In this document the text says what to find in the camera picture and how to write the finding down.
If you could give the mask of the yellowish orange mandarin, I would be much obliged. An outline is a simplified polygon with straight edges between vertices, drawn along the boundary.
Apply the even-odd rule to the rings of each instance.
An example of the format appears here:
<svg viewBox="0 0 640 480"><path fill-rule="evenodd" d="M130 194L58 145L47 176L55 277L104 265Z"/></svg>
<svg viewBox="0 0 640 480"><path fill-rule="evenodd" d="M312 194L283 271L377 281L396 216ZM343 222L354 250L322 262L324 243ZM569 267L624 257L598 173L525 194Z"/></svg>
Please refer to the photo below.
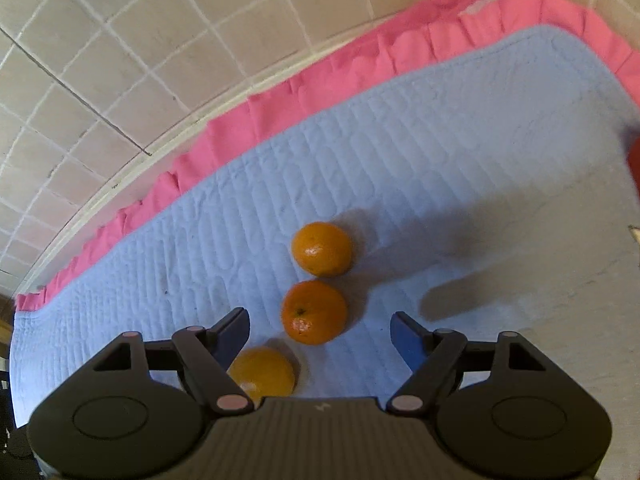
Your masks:
<svg viewBox="0 0 640 480"><path fill-rule="evenodd" d="M292 396L296 386L292 363L283 353L268 347L242 351L228 374L255 405L266 396Z"/></svg>

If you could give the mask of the orange mandarin with stem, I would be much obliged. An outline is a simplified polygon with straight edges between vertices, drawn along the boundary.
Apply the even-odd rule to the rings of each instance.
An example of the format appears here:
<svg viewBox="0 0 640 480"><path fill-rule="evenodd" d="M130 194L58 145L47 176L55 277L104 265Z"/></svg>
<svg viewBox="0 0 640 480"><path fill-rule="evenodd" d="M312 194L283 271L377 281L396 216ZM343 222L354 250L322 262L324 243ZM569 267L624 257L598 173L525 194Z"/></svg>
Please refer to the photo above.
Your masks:
<svg viewBox="0 0 640 480"><path fill-rule="evenodd" d="M320 281L294 285L282 301L284 331L300 344L326 344L344 332L347 321L348 304L343 294Z"/></svg>

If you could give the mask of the small orange mandarin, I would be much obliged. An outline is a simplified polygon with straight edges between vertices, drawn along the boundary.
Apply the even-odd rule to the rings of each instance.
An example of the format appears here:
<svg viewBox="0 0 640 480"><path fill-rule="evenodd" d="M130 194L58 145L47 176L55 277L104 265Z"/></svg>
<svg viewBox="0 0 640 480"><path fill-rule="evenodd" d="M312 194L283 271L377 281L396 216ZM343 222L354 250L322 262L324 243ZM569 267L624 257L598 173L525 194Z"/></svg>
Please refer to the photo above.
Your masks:
<svg viewBox="0 0 640 480"><path fill-rule="evenodd" d="M317 278L335 278L345 274L354 261L352 238L328 222L312 222L293 237L292 256L306 272Z"/></svg>

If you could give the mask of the light blue quilted mat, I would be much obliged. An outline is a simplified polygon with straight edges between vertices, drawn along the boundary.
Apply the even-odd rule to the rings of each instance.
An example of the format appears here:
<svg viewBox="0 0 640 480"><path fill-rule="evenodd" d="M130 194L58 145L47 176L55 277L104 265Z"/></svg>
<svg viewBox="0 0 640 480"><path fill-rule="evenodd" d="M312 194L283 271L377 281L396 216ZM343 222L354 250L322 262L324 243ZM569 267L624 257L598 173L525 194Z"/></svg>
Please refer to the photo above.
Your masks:
<svg viewBox="0 0 640 480"><path fill-rule="evenodd" d="M303 396L389 396L408 375L390 343L403 310L471 337L520 330L587 377L639 317L627 226L636 103L577 38L551 26L416 70L314 114L204 179L125 236L45 307L14 318L19 424L133 330L162 340L250 314L253 344L300 366ZM306 275L290 244L327 221L356 246L349 302L321 348L285 336L281 302Z"/></svg>

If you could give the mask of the red cardboard box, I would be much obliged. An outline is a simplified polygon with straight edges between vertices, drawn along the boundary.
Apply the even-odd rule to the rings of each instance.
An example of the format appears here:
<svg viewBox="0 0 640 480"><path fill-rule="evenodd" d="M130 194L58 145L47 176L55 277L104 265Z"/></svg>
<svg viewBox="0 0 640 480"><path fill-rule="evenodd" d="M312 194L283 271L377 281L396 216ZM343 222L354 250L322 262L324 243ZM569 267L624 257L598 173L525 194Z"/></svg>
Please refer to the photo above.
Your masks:
<svg viewBox="0 0 640 480"><path fill-rule="evenodd" d="M632 142L627 156L627 164L631 177L634 179L634 184L637 190L640 191L640 138Z"/></svg>

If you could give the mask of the pink ruffled cloth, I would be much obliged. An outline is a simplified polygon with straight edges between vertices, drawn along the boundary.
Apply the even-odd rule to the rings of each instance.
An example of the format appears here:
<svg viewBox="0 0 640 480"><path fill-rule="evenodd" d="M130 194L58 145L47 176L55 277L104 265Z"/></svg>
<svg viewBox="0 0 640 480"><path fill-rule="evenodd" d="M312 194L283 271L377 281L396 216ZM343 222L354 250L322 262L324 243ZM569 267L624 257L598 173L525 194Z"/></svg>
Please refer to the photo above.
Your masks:
<svg viewBox="0 0 640 480"><path fill-rule="evenodd" d="M78 256L40 292L19 294L20 312L44 307L123 237L233 159L313 114L394 77L488 47L537 25L552 25L584 42L633 99L639 96L639 53L593 10L568 0L421 0L211 120L192 148L176 157L149 192L100 226Z"/></svg>

